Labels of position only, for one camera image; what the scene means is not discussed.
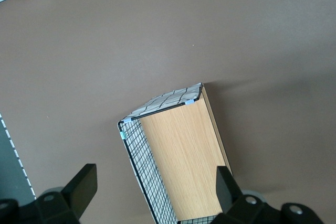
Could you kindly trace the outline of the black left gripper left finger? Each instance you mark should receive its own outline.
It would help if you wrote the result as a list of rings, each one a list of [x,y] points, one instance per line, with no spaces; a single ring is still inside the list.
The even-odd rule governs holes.
[[[44,193],[24,206],[1,199],[1,223],[79,223],[97,189],[97,166],[86,164],[61,191]]]

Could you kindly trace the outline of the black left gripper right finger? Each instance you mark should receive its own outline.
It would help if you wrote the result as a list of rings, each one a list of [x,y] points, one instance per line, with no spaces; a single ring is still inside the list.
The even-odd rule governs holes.
[[[217,167],[216,195],[222,212],[212,223],[323,223],[305,205],[289,202],[277,210],[257,196],[244,195],[226,166]]]

